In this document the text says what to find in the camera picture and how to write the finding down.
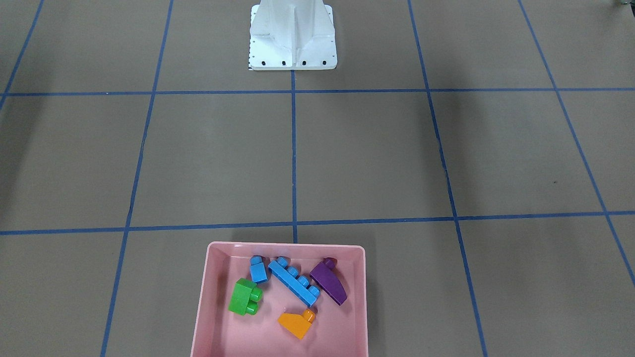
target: gray surface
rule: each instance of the gray surface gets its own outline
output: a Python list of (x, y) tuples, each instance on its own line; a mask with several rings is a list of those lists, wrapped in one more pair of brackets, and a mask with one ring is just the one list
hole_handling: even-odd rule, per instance
[[(246, 70), (256, 2), (175, 1), (158, 90), (290, 90)], [(615, 3), (526, 1), (558, 86), (635, 86)], [(298, 93), (295, 117), (291, 93), (12, 97), (151, 91), (168, 4), (42, 7), (0, 97), (0, 356), (187, 356), (205, 247), (291, 243), (294, 192), (300, 243), (366, 250), (373, 357), (483, 356), (479, 322), (492, 357), (632, 356), (634, 283), (551, 90), (432, 93), (460, 237), (425, 92)], [(330, 5), (339, 66), (298, 90), (425, 87), (406, 0)], [(0, 91), (36, 8), (0, 2)], [(517, 1), (412, 8), (431, 88), (551, 87)], [(631, 264), (634, 93), (561, 92)]]

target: grid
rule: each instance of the grid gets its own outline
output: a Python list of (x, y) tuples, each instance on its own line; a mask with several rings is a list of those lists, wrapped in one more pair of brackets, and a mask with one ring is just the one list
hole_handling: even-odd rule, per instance
[[(11, 92), (11, 85), (15, 79), (16, 73), (20, 66), (20, 62), (24, 53), (29, 45), (29, 40), (34, 32), (34, 29), (37, 25), (37, 20), (40, 16), (40, 12), (42, 10), (44, 0), (40, 0), (39, 5), (37, 7), (36, 14), (33, 18), (31, 27), (25, 38), (22, 49), (20, 50), (19, 56), (13, 70), (11, 72), (11, 76), (8, 80), (6, 88), (4, 92), (1, 94), (0, 98), (0, 109), (2, 109), (5, 101), (9, 97), (64, 97), (64, 96), (116, 96), (116, 95), (150, 95), (150, 102), (147, 109), (147, 117), (145, 119), (144, 133), (141, 141), (141, 147), (138, 153), (138, 161), (135, 172), (135, 178), (132, 185), (131, 195), (130, 195), (130, 208), (128, 210), (127, 218), (125, 226), (123, 227), (96, 227), (96, 228), (70, 228), (70, 229), (25, 229), (25, 230), (15, 230), (15, 231), (0, 231), (0, 236), (9, 236), (9, 235), (27, 235), (27, 234), (59, 234), (59, 233), (89, 233), (89, 232), (121, 232), (123, 234), (121, 241), (121, 249), (119, 252), (119, 260), (117, 263), (117, 271), (115, 275), (114, 286), (112, 288), (112, 297), (110, 299), (110, 308), (108, 312), (107, 322), (104, 330), (104, 339), (102, 342), (102, 350), (101, 356), (105, 356), (108, 346), (109, 334), (110, 334), (110, 325), (112, 323), (113, 313), (116, 307), (116, 299), (117, 299), (117, 289), (119, 285), (119, 280), (121, 277), (121, 269), (123, 266), (124, 256), (126, 253), (126, 243), (128, 240), (129, 232), (138, 232), (138, 231), (178, 231), (178, 230), (189, 230), (189, 229), (226, 229), (226, 228), (244, 228), (244, 227), (292, 227), (293, 228), (293, 242), (298, 243), (298, 226), (319, 226), (319, 225), (346, 225), (346, 224), (398, 224), (398, 223), (406, 223), (406, 222), (454, 222), (457, 239), (460, 247), (460, 252), (462, 256), (462, 261), (465, 270), (465, 278), (467, 281), (467, 285), (469, 288), (469, 293), (472, 302), (472, 308), (474, 311), (474, 319), (476, 320), (476, 326), (478, 328), (479, 339), (481, 343), (481, 349), (483, 352), (483, 356), (488, 356), (486, 339), (483, 333), (483, 329), (481, 327), (481, 321), (479, 317), (479, 309), (477, 303), (477, 297), (474, 293), (474, 287), (472, 285), (472, 279), (468, 264), (467, 254), (465, 252), (465, 247), (463, 243), (462, 233), (460, 222), (468, 221), (468, 220), (509, 220), (509, 219), (546, 219), (546, 218), (554, 218), (554, 217), (604, 217), (606, 219), (606, 223), (612, 232), (613, 238), (615, 240), (615, 244), (621, 254), (622, 260), (624, 261), (625, 268), (629, 273), (631, 281), (635, 286), (635, 275), (633, 273), (633, 269), (628, 261), (628, 258), (624, 252), (624, 248), (620, 242), (620, 238), (613, 226), (612, 217), (614, 216), (623, 216), (623, 215), (635, 215), (635, 210), (621, 210), (621, 211), (609, 211), (605, 205), (605, 202), (600, 193), (599, 187), (594, 178), (593, 172), (591, 170), (591, 166), (589, 165), (586, 155), (584, 154), (584, 150), (580, 141), (577, 137), (575, 128), (572, 124), (572, 121), (569, 118), (569, 114), (566, 108), (565, 103), (563, 102), (561, 92), (564, 91), (588, 91), (588, 92), (599, 92), (599, 91), (635, 91), (635, 87), (619, 87), (619, 88), (560, 88), (557, 86), (556, 81), (554, 80), (554, 76), (552, 75), (549, 64), (547, 63), (547, 59), (542, 51), (540, 43), (538, 41), (537, 35), (533, 29), (531, 24), (530, 17), (528, 16), (525, 6), (523, 5), (522, 0), (518, 0), (518, 6), (520, 11), (522, 12), (527, 27), (531, 33), (535, 46), (540, 54), (542, 62), (545, 67), (545, 71), (551, 81), (552, 86), (550, 88), (431, 88), (428, 82), (428, 75), (425, 67), (424, 53), (425, 49), (422, 49), (418, 37), (417, 32), (417, 24), (415, 21), (415, 16), (412, 8), (411, 0), (407, 0), (408, 8), (410, 11), (410, 20), (412, 24), (412, 29), (415, 38), (415, 45), (417, 47), (417, 53), (420, 61), (421, 71), (424, 79), (424, 87), (416, 88), (416, 89), (400, 89), (400, 88), (386, 88), (386, 89), (359, 89), (359, 90), (298, 90), (296, 89), (296, 77), (295, 72), (290, 72), (290, 90), (207, 90), (207, 91), (159, 91), (157, 90), (157, 84), (159, 81), (160, 73), (161, 73), (161, 63), (163, 59), (163, 53), (166, 46), (166, 40), (168, 38), (169, 29), (170, 29), (170, 18), (173, 9), (174, 0), (170, 0), (170, 4), (168, 7), (167, 17), (165, 20), (165, 26), (163, 31), (163, 39), (161, 41), (161, 48), (159, 51), (159, 57), (156, 64), (156, 71), (154, 75), (154, 84), (152, 85), (151, 91), (98, 91), (98, 92), (50, 92), (50, 93), (15, 93)], [(446, 158), (443, 152), (443, 141), (441, 135), (439, 133), (439, 128), (436, 120), (436, 114), (434, 111), (434, 103), (432, 100), (432, 93), (447, 93), (447, 92), (478, 92), (478, 91), (546, 91), (553, 92), (556, 94), (558, 98), (558, 102), (560, 104), (563, 115), (566, 119), (567, 125), (570, 129), (571, 136), (575, 142), (580, 158), (584, 164), (586, 172), (588, 174), (589, 180), (593, 186), (593, 189), (596, 193), (598, 202), (601, 206), (601, 211), (597, 212), (561, 212), (561, 213), (534, 213), (534, 214), (509, 214), (509, 215), (458, 215), (457, 209), (455, 205), (454, 195), (452, 191), (451, 178), (448, 173)], [(434, 134), (438, 141), (439, 146), (439, 159), (441, 160), (441, 165), (445, 172), (445, 179), (447, 185), (447, 193), (448, 199), (450, 201), (452, 216), (446, 217), (404, 217), (404, 218), (391, 218), (391, 219), (341, 219), (341, 220), (298, 220), (297, 215), (297, 138), (296, 138), (296, 96), (297, 94), (312, 94), (312, 93), (425, 93), (425, 97), (427, 99), (427, 103), (429, 106), (429, 110), (432, 117), (432, 123), (434, 126)], [(240, 94), (240, 95), (258, 95), (258, 94), (283, 94), (283, 95), (291, 95), (291, 144), (292, 144), (292, 188), (291, 188), (291, 207), (292, 207), (292, 220), (291, 221), (281, 221), (281, 222), (246, 222), (246, 223), (231, 223), (231, 224), (191, 224), (191, 225), (172, 225), (172, 226), (133, 226), (131, 225), (133, 210), (135, 206), (135, 198), (137, 195), (138, 181), (140, 177), (140, 172), (142, 169), (142, 163), (144, 159), (144, 145), (145, 139), (147, 138), (148, 127), (150, 125), (152, 119), (152, 110), (154, 106), (155, 97), (157, 95), (223, 95), (223, 94)]]

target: blue block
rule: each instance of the blue block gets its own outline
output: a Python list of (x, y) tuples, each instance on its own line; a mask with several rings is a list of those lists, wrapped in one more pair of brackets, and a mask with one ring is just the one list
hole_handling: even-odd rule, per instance
[(302, 300), (307, 307), (313, 306), (319, 297), (319, 289), (313, 285), (309, 285), (309, 280), (306, 276), (298, 276), (298, 269), (287, 267), (287, 265), (289, 265), (289, 263), (286, 259), (279, 257), (269, 263), (269, 270), (271, 274), (280, 279), (295, 296)]
[(259, 255), (254, 255), (249, 260), (251, 267), (249, 268), (251, 272), (251, 281), (256, 284), (266, 283), (269, 281), (267, 277), (267, 271), (265, 270), (265, 264), (262, 262), (262, 257)]

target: white plastic bracket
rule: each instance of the white plastic bracket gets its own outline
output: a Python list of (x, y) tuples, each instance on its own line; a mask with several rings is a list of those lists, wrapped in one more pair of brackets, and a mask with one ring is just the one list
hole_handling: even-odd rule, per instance
[(333, 9), (322, 0), (261, 0), (251, 8), (249, 68), (334, 69)]

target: green block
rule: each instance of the green block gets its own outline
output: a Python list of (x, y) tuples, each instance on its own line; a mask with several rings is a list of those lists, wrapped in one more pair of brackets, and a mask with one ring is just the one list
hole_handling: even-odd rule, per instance
[(255, 315), (258, 312), (258, 301), (262, 299), (262, 289), (256, 287), (256, 283), (245, 278), (240, 278), (234, 286), (232, 299), (229, 302), (229, 311), (244, 315)]

